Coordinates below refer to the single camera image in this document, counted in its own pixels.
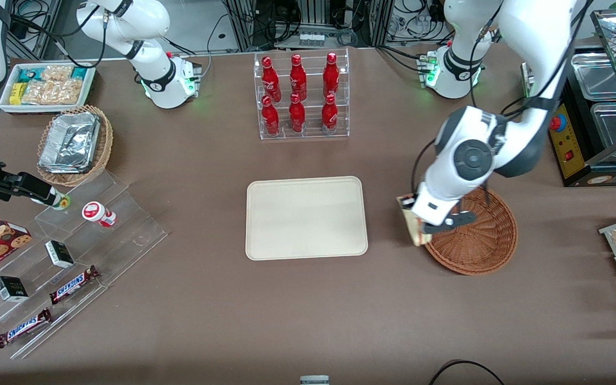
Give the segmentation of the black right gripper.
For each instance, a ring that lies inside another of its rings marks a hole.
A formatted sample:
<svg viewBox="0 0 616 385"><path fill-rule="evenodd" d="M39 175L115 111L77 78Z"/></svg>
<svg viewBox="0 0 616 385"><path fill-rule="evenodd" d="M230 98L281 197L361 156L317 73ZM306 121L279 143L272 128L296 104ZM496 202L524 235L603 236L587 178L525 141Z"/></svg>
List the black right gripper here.
<svg viewBox="0 0 616 385"><path fill-rule="evenodd" d="M22 196L46 206L56 203L58 193L52 185L26 172L9 173L4 170L5 166L6 164L0 161L0 200L8 202L11 197Z"/></svg>

